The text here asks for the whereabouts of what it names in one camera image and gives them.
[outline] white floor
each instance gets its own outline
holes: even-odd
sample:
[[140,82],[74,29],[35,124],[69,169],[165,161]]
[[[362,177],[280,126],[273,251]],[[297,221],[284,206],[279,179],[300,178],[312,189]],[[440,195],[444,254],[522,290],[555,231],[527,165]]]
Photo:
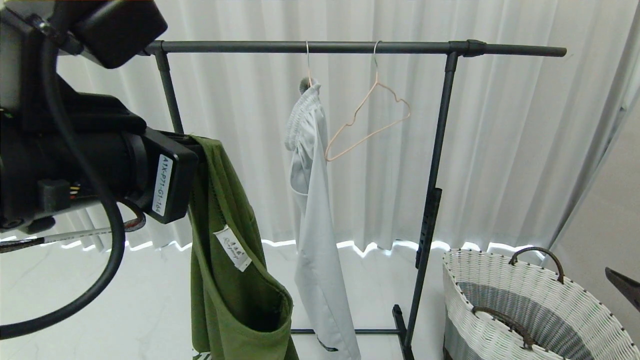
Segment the white floor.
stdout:
[[[0,342],[1,360],[191,359],[189,257],[174,246],[130,251],[115,280],[86,309],[36,334]],[[293,282],[295,247],[265,245],[269,271],[291,292],[293,324],[308,327]],[[416,359],[442,358],[444,297],[441,255],[433,249],[422,292],[413,352]],[[408,321],[416,269],[415,251],[394,246],[363,258],[340,249],[356,327],[393,328],[399,304]],[[106,255],[81,247],[35,247],[0,256],[0,323],[42,315],[77,297],[97,278]],[[303,360],[320,360],[315,336],[294,336]],[[358,336],[362,359],[402,360],[396,336]]]

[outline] robotic arm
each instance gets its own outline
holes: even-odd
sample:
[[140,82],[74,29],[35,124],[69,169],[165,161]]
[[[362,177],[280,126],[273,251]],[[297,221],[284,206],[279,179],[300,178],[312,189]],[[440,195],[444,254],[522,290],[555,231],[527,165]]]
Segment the robotic arm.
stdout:
[[167,29],[153,1],[8,1],[0,26],[0,232],[38,233],[54,215],[99,201],[113,236],[107,266],[87,292],[0,326],[6,339],[70,317],[112,280],[125,246],[116,198],[163,224],[184,217],[201,150],[147,127],[114,97],[75,92],[56,73],[59,53],[113,69],[142,51]]

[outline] gray stripe on basket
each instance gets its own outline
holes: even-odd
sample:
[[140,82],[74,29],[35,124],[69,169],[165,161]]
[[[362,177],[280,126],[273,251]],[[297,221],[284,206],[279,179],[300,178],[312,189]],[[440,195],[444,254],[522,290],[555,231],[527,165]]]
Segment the gray stripe on basket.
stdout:
[[469,347],[448,316],[444,326],[444,347],[453,360],[491,360],[483,359]]
[[524,326],[539,346],[568,359],[594,360],[571,325],[530,298],[473,282],[459,282],[458,286],[471,304],[500,311]]

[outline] wire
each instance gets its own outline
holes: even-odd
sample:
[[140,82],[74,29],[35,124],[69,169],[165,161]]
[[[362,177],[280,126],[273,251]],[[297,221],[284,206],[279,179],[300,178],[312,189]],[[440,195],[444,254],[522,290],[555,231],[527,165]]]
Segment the wire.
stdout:
[[[126,221],[124,223],[124,232],[132,233],[134,231],[142,229],[147,223],[147,218],[145,216],[145,213],[142,212],[142,209],[140,209],[138,205],[136,205],[131,200],[118,199],[118,202],[121,202],[122,204],[126,205],[136,215],[136,218]],[[32,247],[36,245],[54,243],[57,241],[75,240],[75,239],[85,238],[87,236],[96,236],[96,235],[105,235],[105,234],[111,234],[110,227],[103,227],[102,229],[72,231],[69,233],[39,236],[37,238],[31,237],[31,238],[25,238],[20,240],[2,241],[0,242],[0,254],[4,254],[5,252],[13,252],[21,249],[26,249],[28,247]]]
[[87,306],[98,295],[100,295],[100,293],[111,282],[116,272],[118,272],[118,267],[122,262],[122,256],[124,255],[125,249],[125,234],[122,215],[120,214],[116,200],[111,194],[106,183],[100,178],[96,170],[78,147],[77,135],[74,133],[71,121],[62,103],[62,96],[60,95],[60,89],[58,87],[58,78],[56,73],[58,49],[47,38],[44,39],[41,57],[42,88],[44,90],[47,106],[49,107],[49,111],[51,112],[54,123],[56,124],[62,139],[64,139],[69,151],[79,163],[87,179],[89,179],[91,186],[98,195],[98,198],[104,207],[104,211],[109,218],[112,241],[111,254],[109,255],[107,265],[100,274],[100,277],[77,299],[58,310],[38,318],[9,325],[0,325],[0,340],[15,338],[17,336],[27,335],[32,332],[42,330],[57,324],[82,310],[82,308]]

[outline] light gray garment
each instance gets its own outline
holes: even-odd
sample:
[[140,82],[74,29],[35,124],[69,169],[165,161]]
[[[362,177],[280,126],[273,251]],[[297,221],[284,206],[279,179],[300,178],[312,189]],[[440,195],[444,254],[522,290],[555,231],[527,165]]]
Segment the light gray garment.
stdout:
[[360,360],[333,233],[324,149],[326,119],[320,84],[300,83],[301,97],[287,122],[285,146],[293,152],[289,181],[300,209],[295,280],[326,359]]

